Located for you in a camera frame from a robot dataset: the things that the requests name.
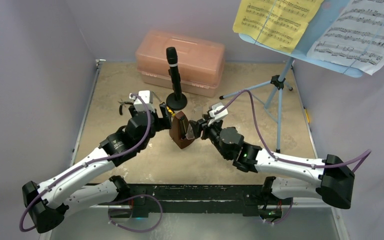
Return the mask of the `clear plastic metronome cover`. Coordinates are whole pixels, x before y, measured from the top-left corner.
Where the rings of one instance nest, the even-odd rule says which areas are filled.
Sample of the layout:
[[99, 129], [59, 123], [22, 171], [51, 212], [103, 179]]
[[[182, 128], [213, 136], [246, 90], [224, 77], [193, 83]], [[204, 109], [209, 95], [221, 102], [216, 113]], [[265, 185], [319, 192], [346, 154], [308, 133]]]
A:
[[201, 133], [202, 133], [201, 119], [202, 117], [198, 113], [198, 114], [194, 114], [191, 117], [191, 119], [188, 121], [189, 125], [185, 135], [188, 140], [198, 139], [201, 137]]

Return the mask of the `brown wooden metronome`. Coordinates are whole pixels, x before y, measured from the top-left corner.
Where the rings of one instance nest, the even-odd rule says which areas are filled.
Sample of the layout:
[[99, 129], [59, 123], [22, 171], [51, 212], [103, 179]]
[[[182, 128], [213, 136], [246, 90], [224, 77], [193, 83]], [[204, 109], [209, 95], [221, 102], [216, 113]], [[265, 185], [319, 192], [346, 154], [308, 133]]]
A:
[[169, 136], [176, 143], [180, 149], [184, 149], [191, 145], [194, 138], [187, 138], [187, 130], [189, 128], [189, 120], [183, 111], [177, 112], [172, 121], [171, 129], [169, 130]]

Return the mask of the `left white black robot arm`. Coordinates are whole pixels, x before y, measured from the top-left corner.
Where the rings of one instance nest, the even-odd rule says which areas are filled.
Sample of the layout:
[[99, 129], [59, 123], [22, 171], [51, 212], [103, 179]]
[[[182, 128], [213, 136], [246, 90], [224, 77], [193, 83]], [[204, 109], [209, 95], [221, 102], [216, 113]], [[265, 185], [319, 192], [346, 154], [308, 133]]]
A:
[[131, 118], [126, 125], [106, 137], [89, 155], [46, 181], [29, 181], [22, 186], [24, 212], [18, 227], [21, 232], [46, 233], [71, 214], [100, 204], [133, 204], [144, 193], [131, 194], [120, 175], [95, 186], [86, 185], [95, 177], [109, 172], [136, 157], [159, 131], [172, 127], [172, 115], [165, 102], [159, 105], [162, 116], [148, 104], [130, 106]]

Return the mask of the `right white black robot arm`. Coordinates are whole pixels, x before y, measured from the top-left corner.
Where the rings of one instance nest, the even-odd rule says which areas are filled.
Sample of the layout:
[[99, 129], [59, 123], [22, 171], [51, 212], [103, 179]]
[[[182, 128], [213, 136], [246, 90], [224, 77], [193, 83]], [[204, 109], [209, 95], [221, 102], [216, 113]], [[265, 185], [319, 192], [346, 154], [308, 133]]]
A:
[[288, 198], [315, 198], [339, 209], [350, 209], [354, 172], [336, 155], [326, 158], [302, 158], [271, 152], [245, 142], [235, 127], [223, 127], [223, 121], [208, 117], [190, 120], [188, 137], [210, 140], [220, 155], [242, 172], [273, 173], [285, 176], [269, 180], [260, 196], [268, 204]]

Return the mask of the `black yellow screwdriver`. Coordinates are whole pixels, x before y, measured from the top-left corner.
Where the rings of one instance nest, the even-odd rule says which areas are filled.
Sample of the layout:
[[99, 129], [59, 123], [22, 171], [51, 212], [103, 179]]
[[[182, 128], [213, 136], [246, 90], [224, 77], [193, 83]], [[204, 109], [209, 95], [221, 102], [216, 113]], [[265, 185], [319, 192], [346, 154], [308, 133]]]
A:
[[[154, 96], [157, 98], [157, 100], [158, 100], [161, 104], [164, 104], [164, 103], [165, 103], [165, 102], [163, 102], [163, 101], [158, 97], [158, 95], [157, 95], [155, 92], [154, 92], [153, 94], [154, 94]], [[166, 107], [167, 111], [168, 111], [172, 116], [175, 115], [175, 112], [174, 112], [168, 105], [166, 105], [165, 107]]]

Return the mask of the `black round microphone stand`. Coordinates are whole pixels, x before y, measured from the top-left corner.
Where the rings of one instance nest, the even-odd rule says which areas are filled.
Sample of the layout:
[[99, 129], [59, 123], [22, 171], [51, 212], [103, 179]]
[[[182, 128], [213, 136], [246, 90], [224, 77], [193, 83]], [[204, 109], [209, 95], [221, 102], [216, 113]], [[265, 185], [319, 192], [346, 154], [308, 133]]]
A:
[[183, 93], [180, 95], [180, 99], [176, 99], [176, 94], [174, 92], [169, 94], [166, 98], [166, 105], [174, 111], [180, 111], [184, 109], [187, 103], [187, 97]]

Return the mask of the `black microphone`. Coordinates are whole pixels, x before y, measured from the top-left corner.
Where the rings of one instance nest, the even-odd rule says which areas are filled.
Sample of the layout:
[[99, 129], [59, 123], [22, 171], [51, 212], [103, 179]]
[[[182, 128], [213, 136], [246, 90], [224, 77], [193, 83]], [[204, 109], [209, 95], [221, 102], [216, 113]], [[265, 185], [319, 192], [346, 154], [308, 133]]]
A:
[[171, 46], [166, 49], [166, 58], [169, 65], [169, 75], [171, 77], [175, 100], [179, 101], [182, 97], [181, 78], [178, 68], [178, 55], [176, 48]]

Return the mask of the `pink plastic storage box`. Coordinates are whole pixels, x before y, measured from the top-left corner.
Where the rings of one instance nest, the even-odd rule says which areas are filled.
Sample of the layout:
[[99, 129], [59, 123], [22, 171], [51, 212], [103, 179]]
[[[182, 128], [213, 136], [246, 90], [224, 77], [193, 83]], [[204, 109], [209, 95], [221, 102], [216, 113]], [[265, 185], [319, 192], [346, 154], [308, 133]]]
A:
[[183, 92], [214, 97], [222, 79], [225, 46], [200, 38], [151, 30], [135, 52], [144, 83], [172, 88], [166, 49], [174, 47]]

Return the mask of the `yellow sheet music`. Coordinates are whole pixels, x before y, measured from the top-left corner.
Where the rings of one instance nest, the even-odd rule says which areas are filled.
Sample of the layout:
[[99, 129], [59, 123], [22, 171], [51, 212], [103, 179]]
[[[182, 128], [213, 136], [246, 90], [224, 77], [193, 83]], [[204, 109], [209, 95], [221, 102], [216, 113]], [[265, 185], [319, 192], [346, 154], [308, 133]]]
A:
[[232, 30], [254, 43], [292, 53], [322, 0], [242, 0]]

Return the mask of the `light blue music stand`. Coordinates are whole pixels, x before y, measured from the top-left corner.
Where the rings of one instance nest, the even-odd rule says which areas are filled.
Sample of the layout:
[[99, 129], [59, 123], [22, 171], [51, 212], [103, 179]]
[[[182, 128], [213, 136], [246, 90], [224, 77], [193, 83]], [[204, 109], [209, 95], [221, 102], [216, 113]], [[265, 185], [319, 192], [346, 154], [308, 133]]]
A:
[[[261, 101], [261, 104], [264, 107], [264, 110], [267, 114], [270, 113], [269, 107], [271, 105], [272, 99], [275, 95], [278, 95], [278, 107], [277, 107], [277, 115], [271, 116], [274, 122], [277, 124], [277, 133], [276, 133], [276, 152], [281, 151], [281, 124], [282, 124], [282, 101], [283, 101], [283, 93], [285, 90], [292, 91], [294, 88], [286, 82], [286, 75], [293, 68], [293, 62], [295, 60], [301, 60], [307, 63], [311, 63], [313, 65], [334, 71], [340, 72], [341, 70], [345, 70], [345, 66], [338, 65], [331, 62], [326, 62], [322, 60], [316, 60], [307, 56], [307, 52], [312, 47], [313, 43], [327, 30], [328, 27], [334, 22], [334, 20], [339, 16], [344, 7], [348, 4], [346, 0], [322, 0], [323, 3], [320, 6], [318, 12], [315, 14], [314, 18], [310, 21], [307, 29], [305, 30], [302, 38], [298, 42], [297, 46], [291, 53], [281, 52], [279, 50], [275, 50], [266, 45], [255, 43], [254, 40], [245, 34], [239, 34], [239, 37], [250, 44], [263, 47], [265, 49], [283, 54], [288, 57], [285, 62], [285, 66], [279, 75], [274, 75], [272, 78], [266, 82], [250, 86], [248, 90], [251, 91], [253, 89], [257, 89], [264, 86], [272, 86], [273, 89], [269, 94], [269, 97], [266, 101]], [[360, 77], [362, 76], [362, 71], [356, 68], [351, 68], [348, 72], [345, 72], [347, 76], [350, 77]]]

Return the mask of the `white sheet music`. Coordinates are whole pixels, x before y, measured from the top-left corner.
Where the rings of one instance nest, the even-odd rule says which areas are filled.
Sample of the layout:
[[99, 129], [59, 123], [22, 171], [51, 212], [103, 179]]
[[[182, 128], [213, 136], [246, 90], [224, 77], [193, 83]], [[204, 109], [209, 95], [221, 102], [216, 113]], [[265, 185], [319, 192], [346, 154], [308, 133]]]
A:
[[352, 0], [307, 56], [373, 75], [384, 66], [384, 0]]

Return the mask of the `black handled pliers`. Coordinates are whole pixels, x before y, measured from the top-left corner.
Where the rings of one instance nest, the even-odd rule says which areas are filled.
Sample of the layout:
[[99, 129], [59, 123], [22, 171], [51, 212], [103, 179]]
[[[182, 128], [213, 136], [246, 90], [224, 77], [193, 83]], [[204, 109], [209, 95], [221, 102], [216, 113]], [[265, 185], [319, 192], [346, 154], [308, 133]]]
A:
[[118, 101], [118, 103], [119, 103], [118, 113], [119, 113], [120, 116], [123, 115], [123, 107], [124, 106], [132, 106], [134, 104], [131, 101], [123, 101], [123, 100]]

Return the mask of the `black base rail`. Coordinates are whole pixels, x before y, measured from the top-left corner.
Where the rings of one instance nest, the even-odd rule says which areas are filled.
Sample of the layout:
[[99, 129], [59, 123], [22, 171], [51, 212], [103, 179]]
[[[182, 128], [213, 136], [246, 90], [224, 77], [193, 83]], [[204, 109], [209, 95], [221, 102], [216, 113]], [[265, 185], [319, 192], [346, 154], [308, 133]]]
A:
[[265, 215], [281, 204], [287, 209], [291, 198], [279, 199], [263, 185], [130, 184], [123, 196], [109, 202], [128, 210], [133, 218], [150, 213]]

